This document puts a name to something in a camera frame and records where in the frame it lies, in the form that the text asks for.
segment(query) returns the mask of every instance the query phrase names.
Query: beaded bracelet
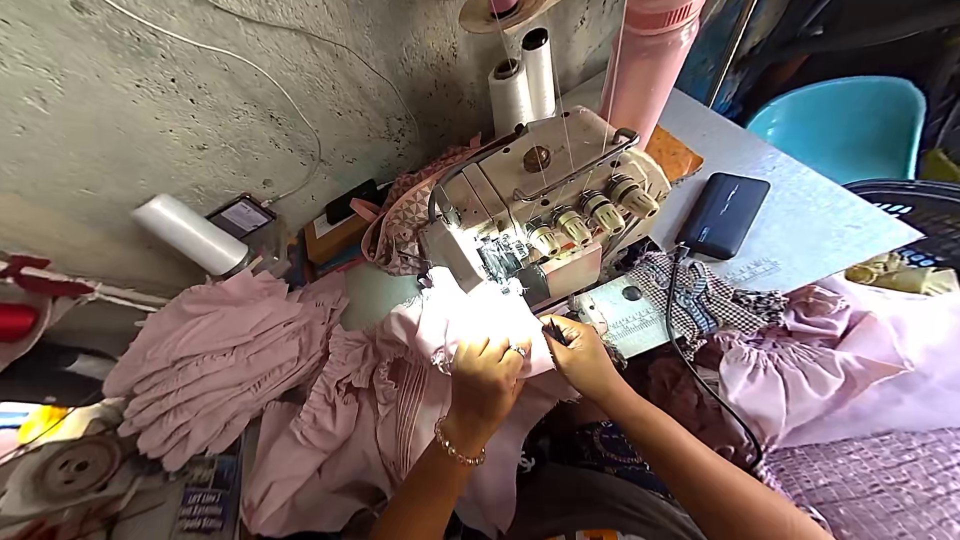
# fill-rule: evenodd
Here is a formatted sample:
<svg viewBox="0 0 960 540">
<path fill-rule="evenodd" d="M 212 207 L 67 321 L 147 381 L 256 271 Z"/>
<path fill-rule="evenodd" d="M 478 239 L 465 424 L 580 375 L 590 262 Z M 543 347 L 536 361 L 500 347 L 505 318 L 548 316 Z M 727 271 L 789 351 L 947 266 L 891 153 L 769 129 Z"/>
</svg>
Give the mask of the beaded bracelet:
<svg viewBox="0 0 960 540">
<path fill-rule="evenodd" d="M 458 463 L 468 467 L 483 465 L 483 462 L 487 459 L 487 450 L 481 448 L 480 455 L 477 457 L 467 457 L 457 452 L 457 449 L 453 447 L 453 444 L 451 444 L 450 441 L 444 437 L 444 431 L 440 429 L 440 424 L 444 420 L 446 420 L 446 416 L 441 416 L 440 419 L 437 420 L 437 424 L 433 427 L 433 434 L 437 438 L 437 442 L 440 443 L 440 446 L 446 450 L 447 455 L 450 457 L 455 457 Z"/>
</svg>

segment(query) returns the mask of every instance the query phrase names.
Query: overlock sewing machine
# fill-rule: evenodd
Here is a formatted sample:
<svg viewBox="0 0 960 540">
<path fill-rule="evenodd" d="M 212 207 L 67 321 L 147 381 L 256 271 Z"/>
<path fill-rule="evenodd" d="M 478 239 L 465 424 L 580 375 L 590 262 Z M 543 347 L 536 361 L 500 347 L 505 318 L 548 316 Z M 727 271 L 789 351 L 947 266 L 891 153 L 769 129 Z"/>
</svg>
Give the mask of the overlock sewing machine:
<svg viewBox="0 0 960 540">
<path fill-rule="evenodd" d="M 437 182 L 421 243 L 467 293 L 516 277 L 536 310 L 597 282 L 649 232 L 670 184 L 636 133 L 583 107 L 517 131 Z"/>
</svg>

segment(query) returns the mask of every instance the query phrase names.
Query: blue plastic chair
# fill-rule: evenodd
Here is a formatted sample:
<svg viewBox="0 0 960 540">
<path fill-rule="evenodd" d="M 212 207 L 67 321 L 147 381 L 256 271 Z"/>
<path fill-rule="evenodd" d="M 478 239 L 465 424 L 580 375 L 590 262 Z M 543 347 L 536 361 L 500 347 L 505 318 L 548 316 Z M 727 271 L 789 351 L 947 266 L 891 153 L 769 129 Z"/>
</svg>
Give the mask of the blue plastic chair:
<svg viewBox="0 0 960 540">
<path fill-rule="evenodd" d="M 913 180 L 926 100 L 897 77 L 804 86 L 760 109 L 747 130 L 838 184 Z"/>
</svg>

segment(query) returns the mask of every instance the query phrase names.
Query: white roll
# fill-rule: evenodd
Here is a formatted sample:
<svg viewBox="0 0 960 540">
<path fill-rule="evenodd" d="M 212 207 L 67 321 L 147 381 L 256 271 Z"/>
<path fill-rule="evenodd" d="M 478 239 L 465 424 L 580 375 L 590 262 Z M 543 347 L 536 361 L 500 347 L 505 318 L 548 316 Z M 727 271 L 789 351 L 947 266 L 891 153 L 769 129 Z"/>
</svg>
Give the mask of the white roll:
<svg viewBox="0 0 960 540">
<path fill-rule="evenodd" d="M 156 234 L 213 276 L 243 261 L 250 248 L 165 193 L 131 212 L 133 220 Z"/>
<path fill-rule="evenodd" d="M 523 62 L 507 59 L 497 64 L 487 78 L 493 108 L 493 130 L 497 137 L 511 133 L 516 124 L 534 121 L 530 86 Z"/>
<path fill-rule="evenodd" d="M 530 104 L 534 119 L 553 116 L 557 98 L 553 89 L 553 63 L 550 60 L 550 38 L 545 28 L 535 28 L 523 37 L 523 65 L 530 86 Z"/>
</svg>

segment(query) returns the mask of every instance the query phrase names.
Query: woman's right hand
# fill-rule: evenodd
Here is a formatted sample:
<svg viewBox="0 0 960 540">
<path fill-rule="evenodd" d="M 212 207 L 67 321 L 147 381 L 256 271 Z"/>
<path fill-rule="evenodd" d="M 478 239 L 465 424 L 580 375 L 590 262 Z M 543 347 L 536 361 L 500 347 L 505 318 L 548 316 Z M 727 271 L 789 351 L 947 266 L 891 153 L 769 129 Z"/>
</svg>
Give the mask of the woman's right hand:
<svg viewBox="0 0 960 540">
<path fill-rule="evenodd" d="M 553 322 L 564 333 L 569 343 L 567 346 L 546 333 L 543 337 L 553 353 L 557 368 L 578 392 L 594 403 L 601 404 L 617 386 L 625 383 L 613 367 L 600 335 L 592 326 L 558 315 L 544 315 L 540 321 L 544 325 Z"/>
</svg>

